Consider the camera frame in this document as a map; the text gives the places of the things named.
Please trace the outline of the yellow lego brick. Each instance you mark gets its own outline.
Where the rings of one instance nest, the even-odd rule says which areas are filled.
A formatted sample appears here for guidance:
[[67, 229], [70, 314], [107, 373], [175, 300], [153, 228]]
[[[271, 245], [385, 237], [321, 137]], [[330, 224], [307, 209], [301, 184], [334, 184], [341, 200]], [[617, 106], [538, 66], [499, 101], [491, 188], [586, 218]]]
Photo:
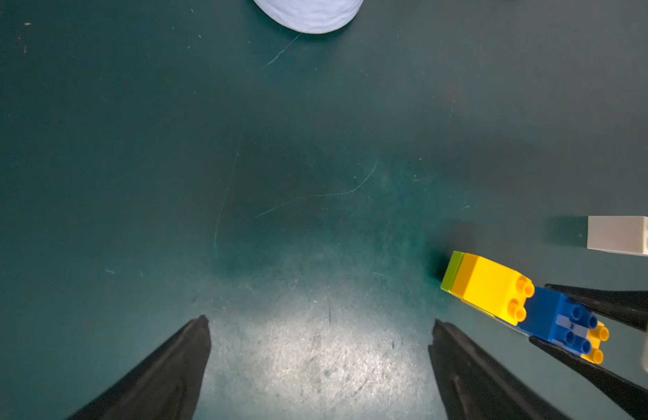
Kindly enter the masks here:
[[598, 321], [595, 329], [588, 329], [586, 340], [590, 343], [590, 353], [581, 355], [581, 358], [595, 365], [600, 365], [604, 361], [604, 353], [600, 349], [603, 342], [609, 340], [609, 329], [604, 323]]
[[511, 326], [524, 321], [525, 302], [535, 292], [533, 282], [497, 262], [464, 254], [450, 294]]

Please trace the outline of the blue lego brick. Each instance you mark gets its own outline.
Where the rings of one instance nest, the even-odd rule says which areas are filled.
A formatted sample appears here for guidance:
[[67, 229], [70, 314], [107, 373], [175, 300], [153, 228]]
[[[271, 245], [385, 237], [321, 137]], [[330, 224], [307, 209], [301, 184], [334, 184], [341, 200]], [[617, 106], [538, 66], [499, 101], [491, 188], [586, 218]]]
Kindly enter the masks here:
[[588, 333], [597, 329], [598, 319], [585, 306], [563, 293], [536, 288], [525, 309], [525, 320], [516, 326], [519, 332], [575, 355], [590, 355], [593, 345]]

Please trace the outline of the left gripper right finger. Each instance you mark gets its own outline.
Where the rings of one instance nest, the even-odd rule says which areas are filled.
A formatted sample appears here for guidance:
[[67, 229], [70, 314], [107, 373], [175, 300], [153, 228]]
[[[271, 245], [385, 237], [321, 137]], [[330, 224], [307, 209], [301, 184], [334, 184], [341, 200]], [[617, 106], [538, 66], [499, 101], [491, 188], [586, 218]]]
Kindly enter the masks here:
[[566, 419], [455, 325], [436, 320], [428, 347], [449, 419]]

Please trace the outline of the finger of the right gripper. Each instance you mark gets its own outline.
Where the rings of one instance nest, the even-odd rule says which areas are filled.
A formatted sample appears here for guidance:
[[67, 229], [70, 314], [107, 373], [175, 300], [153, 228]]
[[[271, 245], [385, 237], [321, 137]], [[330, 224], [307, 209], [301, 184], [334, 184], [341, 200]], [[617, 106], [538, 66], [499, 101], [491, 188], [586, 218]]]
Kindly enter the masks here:
[[547, 353], [563, 365], [572, 369], [609, 397], [613, 403], [633, 419], [648, 419], [648, 389], [598, 365], [576, 357], [564, 348], [531, 337], [530, 343]]
[[546, 285], [590, 311], [646, 332], [648, 327], [648, 290], [595, 290], [565, 285]]

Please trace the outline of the green lego brick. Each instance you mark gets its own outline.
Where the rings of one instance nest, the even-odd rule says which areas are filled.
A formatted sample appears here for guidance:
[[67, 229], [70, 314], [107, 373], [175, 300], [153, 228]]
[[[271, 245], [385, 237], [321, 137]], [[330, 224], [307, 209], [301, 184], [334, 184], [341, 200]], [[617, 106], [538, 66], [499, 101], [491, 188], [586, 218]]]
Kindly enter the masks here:
[[460, 251], [454, 251], [452, 253], [450, 260], [448, 262], [448, 267], [441, 281], [441, 290], [447, 293], [451, 292], [453, 285], [455, 283], [457, 272], [459, 271], [464, 256], [465, 254]]

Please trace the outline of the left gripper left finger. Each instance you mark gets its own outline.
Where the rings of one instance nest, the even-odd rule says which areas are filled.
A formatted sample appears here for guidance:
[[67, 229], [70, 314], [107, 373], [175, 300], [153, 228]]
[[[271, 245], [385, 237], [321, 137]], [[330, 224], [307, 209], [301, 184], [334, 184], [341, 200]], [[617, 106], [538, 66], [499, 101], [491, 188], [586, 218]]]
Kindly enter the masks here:
[[191, 419], [211, 350], [208, 319], [190, 320], [72, 419]]

